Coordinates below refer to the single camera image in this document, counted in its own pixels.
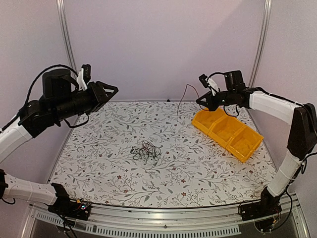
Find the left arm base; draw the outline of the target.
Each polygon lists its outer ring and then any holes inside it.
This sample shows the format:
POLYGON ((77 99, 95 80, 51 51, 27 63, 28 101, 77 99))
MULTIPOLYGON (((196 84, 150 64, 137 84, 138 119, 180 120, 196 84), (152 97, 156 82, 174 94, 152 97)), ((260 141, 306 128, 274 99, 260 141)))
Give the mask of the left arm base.
POLYGON ((83 198, 71 199, 65 188, 58 183, 51 183, 55 189, 56 201, 48 205, 48 211, 60 216, 87 221, 91 212, 91 201, 83 198))

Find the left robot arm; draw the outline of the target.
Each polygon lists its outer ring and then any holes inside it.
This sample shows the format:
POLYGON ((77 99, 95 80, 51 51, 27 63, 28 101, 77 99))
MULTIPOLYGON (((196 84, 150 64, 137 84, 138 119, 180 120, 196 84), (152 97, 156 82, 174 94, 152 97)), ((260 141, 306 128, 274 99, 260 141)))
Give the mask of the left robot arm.
MULTIPOLYGON (((0 130, 0 160, 3 162, 24 143, 36 138, 47 128, 61 126, 75 115, 89 115, 102 108, 115 94, 116 86, 91 81, 91 66, 82 65, 79 72, 67 65, 55 64, 42 70, 43 94, 30 100, 31 89, 17 114, 0 130)), ((63 215, 70 215, 73 203, 65 188, 57 183, 40 184, 18 179, 0 172, 0 197, 14 198, 55 206, 63 215)))

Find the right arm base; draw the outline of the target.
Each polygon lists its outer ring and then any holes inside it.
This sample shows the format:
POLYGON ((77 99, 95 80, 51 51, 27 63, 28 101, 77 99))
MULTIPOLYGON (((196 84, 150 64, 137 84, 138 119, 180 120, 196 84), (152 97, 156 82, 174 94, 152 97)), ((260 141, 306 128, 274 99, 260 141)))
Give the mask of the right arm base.
POLYGON ((272 197, 270 194, 261 195, 258 202, 240 204, 238 214, 243 221, 260 219, 255 222, 255 227, 259 232, 271 232, 281 218, 282 208, 280 206, 281 196, 272 197))

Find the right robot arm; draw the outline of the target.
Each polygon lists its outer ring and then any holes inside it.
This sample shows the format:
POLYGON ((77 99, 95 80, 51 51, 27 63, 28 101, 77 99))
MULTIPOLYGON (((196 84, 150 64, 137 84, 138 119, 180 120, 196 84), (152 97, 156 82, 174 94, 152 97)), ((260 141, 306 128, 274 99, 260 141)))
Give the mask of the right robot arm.
POLYGON ((214 72, 199 76, 200 83, 208 89, 196 102, 215 111, 220 106, 235 105, 271 117, 284 126, 285 156, 280 160, 276 175, 263 190, 266 197, 256 206, 260 216, 275 209, 273 198, 281 196, 297 178, 306 160, 315 155, 317 145, 317 113, 311 103, 300 103, 270 93, 261 87, 248 87, 239 70, 214 72))

